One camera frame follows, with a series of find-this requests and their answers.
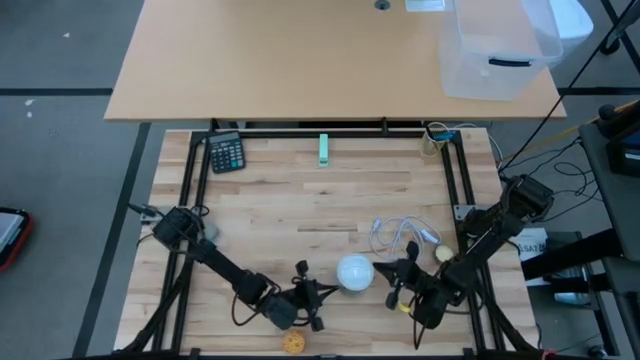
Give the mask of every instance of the black handle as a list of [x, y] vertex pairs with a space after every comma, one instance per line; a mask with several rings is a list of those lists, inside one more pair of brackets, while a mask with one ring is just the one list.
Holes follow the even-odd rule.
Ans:
[[409, 260], [415, 262], [418, 260], [418, 255], [420, 255], [420, 248], [415, 241], [409, 241], [407, 244], [407, 257]]
[[489, 59], [489, 64], [506, 67], [530, 67], [531, 61]]
[[401, 288], [402, 287], [398, 285], [395, 289], [393, 289], [393, 291], [389, 293], [389, 295], [387, 295], [387, 300], [384, 302], [384, 304], [387, 306], [387, 309], [396, 309], [396, 306], [398, 306], [398, 295], [400, 294]]

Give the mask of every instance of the wooden table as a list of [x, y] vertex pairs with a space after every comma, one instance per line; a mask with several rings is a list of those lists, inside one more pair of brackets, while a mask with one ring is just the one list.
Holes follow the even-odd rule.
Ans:
[[494, 121], [540, 119], [557, 100], [546, 69], [514, 101], [445, 96], [442, 14], [390, 1], [147, 0], [105, 118]]
[[[501, 186], [487, 133], [484, 129], [463, 130], [463, 138], [476, 201], [493, 204]], [[177, 204], [189, 139], [187, 131], [167, 132], [150, 204]], [[206, 221], [221, 229], [217, 241], [225, 255], [285, 288], [291, 286], [294, 265], [302, 259], [309, 262], [309, 274], [327, 284], [336, 283], [335, 267], [345, 254], [362, 253], [376, 260], [369, 246], [376, 217], [422, 216], [442, 233], [444, 243], [457, 248], [441, 158], [421, 158], [417, 141], [331, 139], [330, 166], [318, 168], [315, 139], [245, 139], [246, 169], [223, 175], [209, 170], [204, 204], [211, 214]], [[199, 168], [196, 164], [194, 183]], [[195, 186], [191, 188], [193, 204]], [[149, 231], [143, 229], [142, 235]], [[157, 241], [140, 244], [115, 348], [131, 341], [155, 310], [167, 255]], [[419, 264], [431, 273], [437, 267], [430, 255]], [[537, 329], [515, 250], [503, 247], [491, 258], [490, 269], [499, 305], [535, 344]], [[447, 314], [436, 330], [425, 333], [416, 352], [410, 318], [385, 308], [388, 291], [386, 280], [376, 275], [372, 287], [361, 296], [331, 295], [320, 309], [326, 329], [312, 333], [304, 328], [306, 353], [460, 354], [462, 347], [473, 347], [469, 316]], [[408, 300], [410, 293], [404, 291], [403, 296]], [[196, 265], [182, 350], [199, 347], [204, 354], [281, 354], [283, 332], [269, 320], [259, 316], [244, 327], [233, 325], [232, 298], [228, 283], [207, 267]], [[248, 312], [239, 308], [238, 318], [242, 319]], [[492, 344], [484, 310], [482, 319], [487, 344]], [[168, 324], [166, 347], [173, 330], [171, 321]]]

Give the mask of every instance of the cable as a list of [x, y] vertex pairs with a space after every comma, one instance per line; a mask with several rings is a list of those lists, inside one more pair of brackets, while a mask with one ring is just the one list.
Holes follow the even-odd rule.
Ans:
[[209, 207], [206, 205], [194, 205], [191, 207], [191, 212], [194, 214], [198, 214], [198, 216], [200, 217], [204, 217], [209, 215], [209, 213], [211, 212], [211, 209], [209, 209]]
[[538, 329], [538, 349], [542, 349], [542, 328], [536, 322], [536, 328]]
[[[484, 299], [480, 297], [480, 305], [478, 305], [478, 310], [476, 311], [479, 312], [480, 310], [482, 310], [483, 307], [484, 307]], [[471, 311], [457, 311], [457, 310], [445, 309], [444, 312], [452, 315], [471, 315]]]
[[575, 138], [569, 145], [563, 147], [559, 153], [557, 153], [556, 155], [552, 156], [550, 159], [548, 159], [547, 161], [539, 164], [532, 172], [529, 173], [529, 176], [532, 176], [533, 174], [535, 174], [538, 170], [540, 170], [541, 167], [543, 167], [544, 165], [547, 165], [548, 163], [550, 163], [551, 161], [559, 158], [562, 154], [564, 154], [565, 151], [569, 150], [570, 148], [572, 148], [574, 145], [578, 144], [580, 138]]
[[[411, 222], [411, 220], [416, 220], [424, 225], [426, 229], [421, 229], [416, 224]], [[390, 241], [384, 242], [380, 239], [380, 231], [385, 227], [385, 225], [397, 222], [396, 228], [393, 232], [393, 237]], [[371, 233], [369, 234], [369, 245], [373, 252], [376, 253], [379, 257], [383, 258], [387, 261], [395, 261], [399, 257], [395, 256], [394, 253], [402, 240], [402, 235], [404, 233], [405, 228], [408, 228], [413, 236], [413, 240], [418, 244], [418, 259], [422, 257], [424, 253], [424, 243], [429, 242], [434, 245], [438, 245], [442, 243], [442, 235], [436, 230], [431, 224], [429, 224], [426, 220], [423, 220], [417, 216], [404, 216], [404, 217], [392, 217], [385, 221], [381, 221], [380, 218], [376, 218], [371, 225]], [[434, 232], [436, 236], [433, 236], [429, 233], [428, 230]], [[382, 249], [377, 249], [374, 245], [374, 237], [377, 242], [382, 246]], [[380, 251], [389, 250], [389, 255], [384, 255]]]
[[[560, 165], [572, 167], [572, 168], [576, 169], [577, 172], [571, 173], [571, 172], [563, 171], [563, 170], [561, 170], [559, 168]], [[586, 195], [584, 192], [587, 190], [587, 187], [589, 185], [591, 185], [594, 182], [596, 182], [595, 178], [593, 180], [588, 180], [587, 179], [587, 174], [593, 173], [593, 170], [583, 171], [579, 166], [577, 166], [575, 164], [572, 164], [572, 163], [564, 162], [564, 161], [555, 163], [553, 165], [553, 169], [556, 172], [558, 172], [558, 173], [560, 173], [560, 174], [562, 174], [564, 176], [581, 176], [582, 177], [582, 181], [583, 181], [582, 186], [579, 187], [576, 190], [559, 190], [559, 191], [554, 192], [553, 195], [570, 192], [570, 193], [573, 193], [574, 196], [586, 196], [586, 197], [589, 197], [589, 195]], [[603, 201], [602, 199], [599, 199], [599, 198], [596, 198], [596, 197], [594, 197], [593, 199], [594, 200], [598, 200], [600, 202]]]
[[151, 233], [148, 233], [147, 235], [145, 235], [145, 236], [141, 237], [140, 239], [138, 239], [138, 243], [136, 244], [136, 247], [140, 246], [140, 243], [141, 243], [143, 240], [145, 240], [145, 239], [147, 239], [147, 238], [150, 238], [150, 237], [152, 237], [152, 236], [153, 236], [153, 233], [151, 232]]
[[[475, 125], [475, 124], [471, 124], [471, 123], [462, 123], [460, 125], [456, 125], [453, 128], [454, 129], [460, 129], [460, 128], [464, 128], [464, 127], [472, 127], [472, 128], [477, 128], [479, 126]], [[489, 134], [489, 132], [487, 131], [487, 135], [489, 136], [489, 142], [491, 142], [491, 144], [496, 148], [496, 152], [498, 153], [498, 167], [502, 166], [502, 159], [504, 159], [504, 155], [502, 154], [502, 149], [500, 149], [500, 146], [498, 145], [498, 142], [493, 138], [493, 136], [491, 136], [491, 134]]]
[[507, 244], [513, 246], [514, 248], [516, 248], [516, 250], [518, 251], [518, 259], [520, 258], [520, 247], [518, 246], [518, 244], [514, 243], [511, 240], [507, 240]]
[[589, 341], [589, 340], [592, 340], [592, 339], [597, 338], [598, 336], [600, 336], [600, 334], [595, 334], [595, 335], [590, 336], [590, 337], [588, 337], [588, 338], [586, 338], [586, 339], [584, 339], [584, 340], [582, 340], [582, 341], [580, 341], [580, 342], [577, 342], [577, 343], [575, 343], [575, 344], [573, 344], [573, 345], [571, 345], [571, 346], [567, 346], [566, 348], [562, 348], [562, 349], [560, 349], [560, 350], [556, 350], [556, 351], [555, 351], [555, 353], [556, 353], [556, 354], [559, 354], [559, 353], [561, 353], [561, 352], [565, 352], [565, 351], [567, 351], [567, 350], [571, 350], [571, 349], [573, 349], [573, 348], [575, 348], [575, 347], [578, 347], [578, 346], [580, 346], [580, 345], [582, 345], [582, 344], [586, 343], [586, 342], [587, 342], [587, 341]]
[[249, 309], [253, 310], [253, 314], [251, 314], [246, 320], [244, 320], [242, 322], [238, 322], [238, 320], [236, 319], [236, 302], [237, 301], [238, 301], [238, 293], [236, 293], [233, 296], [233, 301], [231, 302], [231, 320], [233, 321], [233, 323], [236, 326], [247, 325], [251, 320], [253, 320], [256, 316], [258, 316], [258, 314], [260, 314], [257, 309], [249, 308]]
[[553, 219], [556, 219], [556, 218], [558, 218], [558, 217], [560, 217], [560, 216], [562, 216], [562, 215], [564, 215], [564, 214], [568, 213], [569, 211], [571, 211], [571, 210], [573, 210], [573, 209], [575, 209], [575, 208], [577, 208], [577, 207], [579, 207], [579, 206], [581, 206], [581, 205], [584, 205], [584, 204], [588, 203], [589, 201], [591, 201], [591, 200], [596, 196], [596, 194], [598, 193], [598, 191], [599, 191], [599, 189], [596, 189], [596, 191], [594, 191], [594, 192], [593, 192], [593, 194], [591, 194], [591, 196], [589, 196], [589, 198], [588, 198], [587, 200], [585, 200], [585, 201], [583, 201], [583, 202], [581, 202], [581, 203], [578, 203], [578, 204], [576, 204], [576, 205], [574, 205], [574, 206], [572, 206], [572, 207], [570, 207], [570, 208], [566, 209], [565, 211], [563, 211], [563, 212], [561, 212], [561, 213], [559, 213], [559, 214], [556, 214], [556, 215], [554, 215], [554, 216], [552, 216], [552, 217], [550, 217], [550, 218], [544, 219], [543, 221], [539, 221], [539, 222], [541, 222], [541, 223], [545, 223], [545, 222], [551, 221], [551, 220], [553, 220]]
[[[611, 27], [611, 29], [607, 32], [607, 34], [605, 35], [604, 39], [602, 39], [602, 41], [600, 41], [599, 44], [607, 41], [607, 39], [609, 38], [609, 36], [613, 33], [613, 31], [616, 29], [616, 27], [618, 27], [618, 24], [620, 24], [620, 22], [625, 18], [625, 16], [627, 15], [627, 13], [629, 12], [629, 9], [631, 9], [631, 7], [636, 3], [636, 0], [630, 1], [629, 4], [627, 5], [627, 7], [624, 9], [624, 11], [620, 14], [620, 17], [618, 17], [618, 20], [616, 20], [616, 22], [613, 24], [613, 26]], [[567, 86], [567, 89], [572, 89], [573, 85], [575, 85], [575, 83], [578, 81], [578, 79], [580, 78], [580, 76], [582, 76], [582, 73], [584, 73], [584, 71], [586, 70], [587, 66], [589, 66], [589, 64], [591, 63], [591, 61], [593, 61], [593, 58], [596, 57], [596, 55], [598, 54], [598, 52], [600, 52], [600, 45], [598, 45], [593, 52], [591, 53], [591, 55], [589, 56], [589, 58], [587, 59], [587, 61], [584, 63], [584, 65], [582, 65], [582, 68], [580, 68], [580, 71], [578, 71], [578, 73], [576, 74], [576, 76], [573, 78], [573, 80], [571, 80], [571, 83], [569, 84], [569, 86]], [[536, 130], [533, 132], [533, 134], [531, 134], [531, 136], [529, 136], [529, 138], [527, 139], [527, 141], [525, 141], [524, 145], [522, 145], [522, 147], [520, 148], [520, 150], [518, 150], [516, 152], [516, 154], [511, 158], [511, 160], [509, 160], [509, 162], [507, 162], [507, 164], [503, 167], [500, 168], [500, 170], [498, 171], [499, 173], [502, 173], [504, 170], [509, 168], [509, 165], [511, 165], [511, 163], [524, 151], [524, 149], [529, 146], [529, 143], [531, 143], [531, 141], [533, 140], [533, 138], [536, 137], [536, 135], [538, 135], [538, 133], [540, 132], [540, 129], [542, 129], [542, 127], [547, 123], [547, 121], [549, 121], [549, 119], [551, 118], [551, 115], [553, 115], [553, 112], [556, 111], [556, 108], [560, 105], [560, 103], [562, 103], [562, 100], [564, 100], [564, 97], [566, 96], [566, 92], [563, 93], [562, 95], [560, 95], [558, 97], [558, 100], [555, 102], [555, 104], [553, 104], [553, 107], [551, 107], [551, 110], [549, 110], [549, 113], [547, 114], [547, 116], [545, 116], [545, 118], [542, 120], [542, 122], [540, 123], [540, 125], [538, 125], [538, 127], [536, 128]]]
[[[619, 113], [627, 110], [631, 106], [636, 105], [637, 102], [638, 102], [638, 100], [634, 100], [634, 101], [631, 101], [631, 102], [626, 103], [624, 105], [620, 105], [620, 106], [615, 108], [615, 112], [619, 114]], [[535, 143], [535, 144], [527, 146], [522, 153], [524, 154], [525, 152], [532, 151], [532, 150], [541, 148], [541, 147], [543, 147], [545, 145], [551, 144], [552, 142], [558, 141], [558, 140], [562, 139], [563, 137], [569, 136], [571, 133], [574, 133], [574, 132], [578, 131], [580, 126], [587, 125], [587, 124], [593, 124], [594, 122], [596, 122], [598, 120], [600, 120], [600, 117], [595, 117], [595, 118], [593, 118], [593, 119], [591, 119], [591, 120], [589, 120], [589, 121], [587, 121], [587, 122], [585, 122], [583, 124], [570, 127], [568, 129], [566, 129], [564, 131], [561, 131], [561, 132], [559, 132], [559, 133], [557, 133], [555, 135], [552, 135], [552, 136], [550, 136], [550, 137], [548, 137], [548, 138], [546, 138], [546, 139], [544, 139], [544, 140], [542, 140], [542, 141], [540, 141], [538, 143]], [[513, 157], [513, 155], [514, 154], [507, 155], [505, 157], [505, 160], [506, 159], [511, 159]]]
[[[439, 136], [445, 136], [445, 138], [440, 139], [440, 140], [435, 140], [435, 136], [433, 136], [433, 133], [431, 132], [431, 127], [432, 125], [438, 125], [442, 128], [444, 128], [444, 133], [443, 135], [439, 135]], [[451, 130], [447, 127], [447, 125], [438, 122], [438, 121], [434, 121], [434, 122], [430, 122], [428, 123], [427, 127], [425, 128], [424, 131], [424, 135], [422, 135], [422, 139], [420, 139], [420, 146], [418, 147], [418, 151], [420, 151], [420, 155], [422, 157], [436, 157], [438, 156], [438, 154], [440, 153], [440, 148], [438, 147], [438, 145], [443, 145], [445, 144], [447, 141], [449, 141], [450, 139], [450, 135], [451, 135]], [[433, 154], [427, 154], [427, 145], [429, 144], [429, 142], [435, 144], [434, 146], [436, 146], [437, 151]]]
[[511, 167], [511, 168], [513, 168], [513, 167], [516, 167], [516, 166], [522, 165], [522, 164], [524, 164], [524, 163], [526, 163], [526, 162], [528, 162], [528, 161], [531, 161], [531, 160], [537, 159], [537, 158], [539, 158], [539, 157], [545, 156], [545, 155], [550, 154], [550, 153], [552, 153], [552, 152], [562, 151], [563, 149], [564, 149], [564, 147], [562, 147], [562, 148], [560, 148], [560, 149], [552, 149], [552, 150], [549, 150], [549, 151], [545, 151], [545, 152], [543, 152], [543, 153], [541, 153], [541, 154], [538, 154], [538, 155], [535, 155], [535, 156], [528, 157], [528, 158], [526, 158], [526, 159], [524, 159], [524, 160], [520, 161], [519, 163], [515, 163], [515, 164], [511, 165], [510, 167]]
[[[420, 301], [420, 299], [418, 298], [418, 294], [417, 292], [413, 294], [413, 297], [411, 298], [411, 301], [409, 302], [409, 306], [411, 306], [414, 302], [418, 303]], [[424, 331], [426, 329], [425, 325], [422, 325], [422, 329], [420, 329], [420, 335], [416, 336], [417, 333], [417, 329], [416, 326], [418, 324], [418, 319], [414, 316], [412, 316], [411, 314], [409, 314], [409, 317], [411, 319], [413, 319], [413, 348], [418, 350], [418, 348], [420, 347], [420, 343], [422, 342], [422, 336], [424, 335]]]

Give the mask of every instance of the plastic storage bin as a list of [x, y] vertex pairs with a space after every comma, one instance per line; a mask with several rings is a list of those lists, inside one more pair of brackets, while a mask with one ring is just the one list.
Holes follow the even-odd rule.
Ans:
[[548, 0], [445, 0], [438, 34], [445, 94], [512, 100], [562, 44]]

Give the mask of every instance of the calculator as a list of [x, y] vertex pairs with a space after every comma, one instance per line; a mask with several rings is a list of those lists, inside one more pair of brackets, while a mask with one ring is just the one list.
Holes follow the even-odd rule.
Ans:
[[209, 137], [211, 170], [215, 174], [244, 169], [244, 149], [240, 133], [230, 132]]

